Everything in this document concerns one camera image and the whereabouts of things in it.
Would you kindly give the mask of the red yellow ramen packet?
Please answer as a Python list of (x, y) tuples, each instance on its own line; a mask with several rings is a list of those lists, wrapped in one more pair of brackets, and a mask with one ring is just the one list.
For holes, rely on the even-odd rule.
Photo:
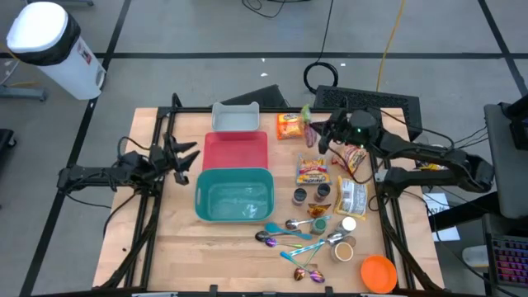
[(355, 173), (367, 157), (365, 149), (355, 145), (341, 146), (332, 156), (332, 164), (338, 164), (346, 172)]

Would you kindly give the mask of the teal plastic bin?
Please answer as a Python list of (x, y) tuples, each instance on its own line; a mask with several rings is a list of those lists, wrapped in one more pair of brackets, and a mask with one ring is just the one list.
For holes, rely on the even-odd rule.
[(275, 209), (275, 184), (265, 168), (214, 168), (197, 178), (195, 212), (213, 223), (252, 223)]

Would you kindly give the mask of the dark metal spoon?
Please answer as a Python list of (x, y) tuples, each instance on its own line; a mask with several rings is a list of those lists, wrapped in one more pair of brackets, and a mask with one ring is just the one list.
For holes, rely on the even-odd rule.
[(276, 243), (277, 242), (276, 237), (282, 236), (282, 235), (290, 236), (289, 233), (268, 233), (266, 230), (262, 230), (255, 234), (255, 239), (259, 242), (264, 242), (264, 243), (271, 243), (271, 242)]

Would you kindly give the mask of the pink plastic bin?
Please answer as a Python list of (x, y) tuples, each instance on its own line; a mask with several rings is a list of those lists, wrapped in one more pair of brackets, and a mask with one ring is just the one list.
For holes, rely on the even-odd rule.
[(202, 169), (231, 167), (268, 169), (266, 132), (207, 133), (205, 135)]

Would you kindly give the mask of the white lid spice jar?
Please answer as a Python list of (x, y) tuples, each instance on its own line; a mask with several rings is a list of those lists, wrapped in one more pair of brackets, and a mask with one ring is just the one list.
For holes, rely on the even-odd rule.
[(352, 231), (354, 231), (355, 229), (356, 229), (356, 220), (352, 217), (347, 216), (339, 222), (335, 231), (342, 235), (347, 235), (351, 233)]

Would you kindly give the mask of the orange spice jar black lid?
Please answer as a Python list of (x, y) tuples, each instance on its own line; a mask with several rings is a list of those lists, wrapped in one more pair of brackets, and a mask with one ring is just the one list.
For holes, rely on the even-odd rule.
[(325, 201), (325, 199), (330, 194), (330, 191), (331, 191), (331, 187), (328, 184), (326, 183), (319, 184), (317, 187), (317, 190), (314, 193), (315, 201), (318, 203)]

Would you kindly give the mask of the small orange brown snack packet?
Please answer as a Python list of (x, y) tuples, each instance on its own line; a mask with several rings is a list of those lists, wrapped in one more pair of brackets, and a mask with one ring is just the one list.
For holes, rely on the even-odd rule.
[(310, 203), (308, 205), (307, 213), (311, 218), (320, 218), (323, 217), (326, 211), (329, 209), (331, 204), (321, 205), (316, 203)]

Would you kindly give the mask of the white yellow ramen packet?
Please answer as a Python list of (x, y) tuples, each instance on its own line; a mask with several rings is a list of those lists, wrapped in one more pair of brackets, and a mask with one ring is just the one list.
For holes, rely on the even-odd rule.
[(365, 184), (357, 184), (352, 179), (339, 177), (337, 179), (337, 199), (334, 213), (357, 219), (366, 219), (368, 188)]

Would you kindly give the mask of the yellow red snack packet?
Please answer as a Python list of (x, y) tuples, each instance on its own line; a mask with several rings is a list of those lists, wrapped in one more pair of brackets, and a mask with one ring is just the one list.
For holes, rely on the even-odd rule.
[(306, 158), (298, 156), (296, 178), (297, 185), (320, 185), (332, 183), (325, 158)]

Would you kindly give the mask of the orange plastic bowl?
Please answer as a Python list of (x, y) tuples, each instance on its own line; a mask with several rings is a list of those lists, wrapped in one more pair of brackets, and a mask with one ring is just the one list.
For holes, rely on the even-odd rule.
[(362, 262), (361, 279), (368, 290), (376, 294), (390, 293), (398, 283), (394, 264), (380, 255), (369, 256)]

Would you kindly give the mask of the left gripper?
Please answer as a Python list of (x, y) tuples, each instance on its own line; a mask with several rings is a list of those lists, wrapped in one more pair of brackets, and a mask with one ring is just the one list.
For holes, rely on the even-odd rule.
[(179, 153), (185, 153), (197, 145), (197, 142), (178, 143), (176, 138), (171, 134), (163, 135), (163, 147), (154, 146), (150, 149), (153, 154), (149, 158), (153, 165), (154, 171), (157, 174), (167, 173), (169, 170), (174, 170), (174, 177), (177, 184), (187, 185), (188, 177), (184, 172), (188, 172), (192, 163), (199, 156), (200, 150), (180, 158)]

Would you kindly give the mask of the purple green snack packet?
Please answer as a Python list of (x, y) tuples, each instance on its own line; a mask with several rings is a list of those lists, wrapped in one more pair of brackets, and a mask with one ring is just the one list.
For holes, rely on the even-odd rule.
[(304, 140), (308, 148), (312, 148), (317, 140), (317, 132), (310, 126), (311, 112), (309, 104), (302, 107), (300, 112), (304, 132)]

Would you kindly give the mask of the orange ramen noodle packet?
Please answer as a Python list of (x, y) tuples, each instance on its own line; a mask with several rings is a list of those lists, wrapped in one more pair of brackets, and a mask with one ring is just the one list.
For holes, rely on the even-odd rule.
[(297, 139), (304, 136), (304, 121), (300, 113), (281, 113), (276, 117), (278, 140)]

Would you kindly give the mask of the grey metal floor base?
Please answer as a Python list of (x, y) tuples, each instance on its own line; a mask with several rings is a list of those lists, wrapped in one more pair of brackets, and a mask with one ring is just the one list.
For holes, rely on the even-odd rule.
[(0, 85), (0, 98), (22, 98), (45, 101), (47, 95), (44, 88), (7, 87), (5, 85)]

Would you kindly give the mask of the white computer mouse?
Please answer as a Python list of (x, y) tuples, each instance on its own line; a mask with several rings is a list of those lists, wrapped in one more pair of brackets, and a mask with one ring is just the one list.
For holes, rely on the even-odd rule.
[(489, 268), (488, 250), (485, 245), (464, 248), (462, 258), (471, 267)]

